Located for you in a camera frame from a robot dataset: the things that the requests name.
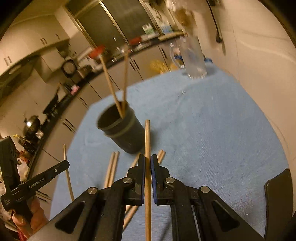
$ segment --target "wooden stick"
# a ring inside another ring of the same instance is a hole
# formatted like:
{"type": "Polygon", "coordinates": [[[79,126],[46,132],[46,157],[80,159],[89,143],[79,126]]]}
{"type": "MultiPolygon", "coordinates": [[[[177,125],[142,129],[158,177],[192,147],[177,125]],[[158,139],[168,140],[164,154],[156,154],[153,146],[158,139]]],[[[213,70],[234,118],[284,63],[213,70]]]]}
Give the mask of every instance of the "wooden stick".
{"type": "MultiPolygon", "coordinates": [[[[66,153],[66,145],[65,144],[64,144],[64,160],[67,160],[67,153],[66,153]]],[[[71,181],[70,181],[69,169],[66,169],[66,177],[67,177],[67,183],[68,183],[70,197],[71,197],[71,200],[74,201],[75,199],[74,199],[74,194],[73,194],[72,185],[71,185],[71,181]]]]}
{"type": "Polygon", "coordinates": [[[122,115],[123,117],[125,116],[125,111],[126,111],[126,87],[128,83],[128,50],[126,51],[124,55],[124,80],[123,80],[123,95],[122,95],[122,115]]]}
{"type": "Polygon", "coordinates": [[[145,121],[145,234],[151,241],[151,168],[150,168],[150,120],[145,121]]]}
{"type": "Polygon", "coordinates": [[[108,165],[108,168],[107,168],[107,172],[106,172],[104,188],[107,188],[108,184],[109,184],[110,173],[111,173],[111,168],[112,168],[112,164],[113,164],[113,160],[114,160],[114,155],[115,155],[115,152],[112,152],[110,160],[109,160],[109,165],[108,165]]]}
{"type": "Polygon", "coordinates": [[[114,176],[115,176],[115,171],[116,171],[116,166],[117,166],[117,161],[118,161],[118,155],[119,155],[119,151],[115,152],[108,187],[111,187],[113,184],[113,181],[114,181],[114,176]]]}
{"type": "Polygon", "coordinates": [[[131,221],[131,218],[133,217],[135,212],[138,210],[138,207],[139,206],[132,206],[131,207],[130,211],[128,212],[128,214],[124,218],[123,229],[122,230],[124,230],[126,228],[126,226],[129,224],[129,222],[131,221]]]}
{"type": "Polygon", "coordinates": [[[120,115],[120,117],[123,119],[123,115],[122,115],[122,111],[121,111],[121,107],[120,107],[120,103],[116,97],[116,94],[115,94],[115,91],[114,91],[114,88],[113,88],[113,84],[109,78],[109,75],[108,75],[108,71],[107,71],[107,68],[106,68],[106,65],[105,65],[105,62],[103,60],[103,57],[102,55],[100,54],[99,55],[99,58],[101,60],[101,63],[102,63],[102,66],[103,66],[103,70],[104,70],[104,73],[105,73],[105,77],[106,77],[106,80],[108,82],[108,85],[109,85],[109,89],[111,91],[111,94],[113,95],[113,98],[114,98],[114,101],[115,101],[115,104],[116,104],[116,107],[117,107],[117,110],[118,110],[118,113],[120,115]]]}
{"type": "MultiPolygon", "coordinates": [[[[135,167],[136,165],[137,165],[137,162],[138,162],[138,159],[139,159],[139,155],[140,155],[141,153],[139,152],[137,155],[136,155],[136,157],[135,157],[135,159],[134,159],[134,161],[133,161],[133,163],[131,164],[131,167],[135,167]]],[[[126,213],[130,210],[130,208],[131,208],[132,206],[130,206],[130,205],[127,205],[126,206],[126,213]]]]}
{"type": "MultiPolygon", "coordinates": [[[[165,151],[164,150],[160,150],[157,154],[157,158],[158,158],[158,163],[161,164],[161,162],[163,161],[163,158],[165,156],[165,151]]],[[[130,211],[128,212],[128,214],[125,216],[124,218],[124,223],[123,223],[123,230],[126,228],[126,226],[129,224],[129,222],[131,221],[133,215],[135,214],[135,212],[137,211],[139,206],[126,206],[126,207],[130,207],[130,211]]]]}
{"type": "Polygon", "coordinates": [[[160,155],[161,155],[162,152],[163,152],[163,149],[160,149],[159,152],[157,153],[157,160],[158,160],[158,162],[159,162],[159,157],[160,157],[160,155]]]}

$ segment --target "electrical cord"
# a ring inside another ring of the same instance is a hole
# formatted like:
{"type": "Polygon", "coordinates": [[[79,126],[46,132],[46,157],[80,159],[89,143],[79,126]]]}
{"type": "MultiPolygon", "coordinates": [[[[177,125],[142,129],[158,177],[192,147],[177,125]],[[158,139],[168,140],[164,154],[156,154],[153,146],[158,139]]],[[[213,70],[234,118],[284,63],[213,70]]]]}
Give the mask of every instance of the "electrical cord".
{"type": "Polygon", "coordinates": [[[211,11],[211,14],[212,14],[212,18],[214,20],[214,23],[215,23],[215,26],[216,26],[216,30],[217,30],[217,35],[216,35],[216,42],[217,43],[222,43],[222,38],[220,37],[220,34],[219,34],[219,29],[218,29],[218,26],[217,26],[217,23],[216,23],[216,20],[215,20],[215,17],[214,17],[214,14],[213,14],[213,11],[212,11],[212,8],[209,4],[209,1],[208,0],[205,0],[207,2],[207,5],[209,6],[209,9],[211,11]]]}

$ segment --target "finger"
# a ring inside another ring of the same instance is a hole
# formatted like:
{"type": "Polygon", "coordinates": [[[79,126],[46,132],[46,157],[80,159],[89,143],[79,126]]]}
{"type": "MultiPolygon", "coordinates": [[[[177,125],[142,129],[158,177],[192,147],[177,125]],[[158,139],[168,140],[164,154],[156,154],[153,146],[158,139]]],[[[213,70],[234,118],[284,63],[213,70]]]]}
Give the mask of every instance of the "finger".
{"type": "Polygon", "coordinates": [[[19,214],[14,213],[12,216],[12,220],[15,223],[15,225],[18,227],[18,229],[26,236],[26,238],[29,238],[30,231],[27,230],[27,227],[29,225],[26,222],[25,218],[19,214]]]}
{"type": "Polygon", "coordinates": [[[44,215],[44,210],[42,208],[39,208],[33,215],[31,219],[31,227],[33,229],[33,232],[36,232],[36,229],[41,224],[46,224],[48,222],[47,218],[44,215]]]}
{"type": "Polygon", "coordinates": [[[33,231],[33,234],[38,232],[43,226],[45,226],[48,223],[48,220],[43,220],[42,223],[33,231]]]}
{"type": "Polygon", "coordinates": [[[40,208],[40,202],[37,197],[30,198],[27,201],[28,207],[30,208],[32,214],[36,213],[40,208]]]}

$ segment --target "blue tablecloth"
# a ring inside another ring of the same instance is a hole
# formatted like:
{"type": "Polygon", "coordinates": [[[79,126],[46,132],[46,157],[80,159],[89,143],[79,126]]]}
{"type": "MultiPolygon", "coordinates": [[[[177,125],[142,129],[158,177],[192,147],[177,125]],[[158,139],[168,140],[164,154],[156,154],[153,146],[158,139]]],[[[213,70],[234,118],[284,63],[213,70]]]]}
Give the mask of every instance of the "blue tablecloth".
{"type": "MultiPolygon", "coordinates": [[[[288,167],[284,151],[242,86],[211,63],[207,71],[201,80],[191,80],[182,71],[158,75],[129,87],[127,100],[143,126],[150,119],[152,154],[166,151],[162,166],[170,175],[188,186],[209,186],[263,236],[264,184],[288,167]]],[[[134,160],[96,127],[99,114],[111,103],[109,96],[91,106],[69,148],[75,197],[88,187],[103,187],[112,151],[120,150],[115,180],[125,177],[134,160]]],[[[62,173],[51,217],[69,203],[62,173]]],[[[144,213],[143,205],[123,240],[145,239],[144,213]]],[[[169,206],[152,204],[152,240],[172,240],[169,206]]]]}

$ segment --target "ceiling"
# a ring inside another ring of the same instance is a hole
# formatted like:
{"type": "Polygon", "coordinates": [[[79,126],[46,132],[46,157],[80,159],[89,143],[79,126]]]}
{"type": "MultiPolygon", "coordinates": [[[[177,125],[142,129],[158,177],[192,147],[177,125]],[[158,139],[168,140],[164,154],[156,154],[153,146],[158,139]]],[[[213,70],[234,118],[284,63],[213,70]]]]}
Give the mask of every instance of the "ceiling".
{"type": "Polygon", "coordinates": [[[33,18],[36,16],[54,14],[60,7],[69,0],[33,0],[13,21],[12,24],[33,18]]]}

